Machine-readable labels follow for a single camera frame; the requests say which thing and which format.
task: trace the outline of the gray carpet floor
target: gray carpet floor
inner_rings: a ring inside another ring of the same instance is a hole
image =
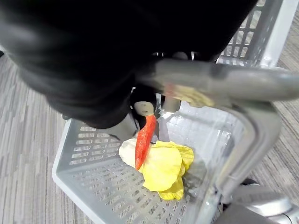
[[[299,12],[279,66],[299,70]],[[55,185],[51,169],[64,128],[61,115],[0,59],[0,223],[88,224],[91,221]],[[251,177],[299,205],[299,100],[277,102],[281,136]]]

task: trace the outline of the metal basket handle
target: metal basket handle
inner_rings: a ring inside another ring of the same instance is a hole
[[[299,76],[286,70],[163,59],[135,73],[138,82],[156,92],[192,106],[227,111],[243,123],[243,138],[216,181],[224,198],[230,197],[278,139],[280,117],[270,101],[299,98]]]

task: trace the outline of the gray plastic basket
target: gray plastic basket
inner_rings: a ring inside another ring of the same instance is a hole
[[[218,62],[275,66],[297,3],[259,1]],[[160,131],[168,130],[164,138],[194,150],[182,200],[164,201],[144,188],[142,174],[121,161],[121,142],[76,120],[65,125],[54,181],[96,224],[210,223],[220,197],[214,182],[242,135],[241,123],[224,111],[182,102],[178,112],[164,114],[159,124]]]

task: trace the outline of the person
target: person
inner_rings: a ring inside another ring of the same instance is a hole
[[[131,110],[135,66],[155,52],[213,61],[256,0],[1,0],[0,45],[64,115],[105,129]]]

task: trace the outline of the black sleeve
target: black sleeve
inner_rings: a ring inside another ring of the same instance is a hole
[[[1,0],[0,45],[52,107],[107,128],[130,110],[134,66],[154,52],[197,51],[210,60],[255,3]]]

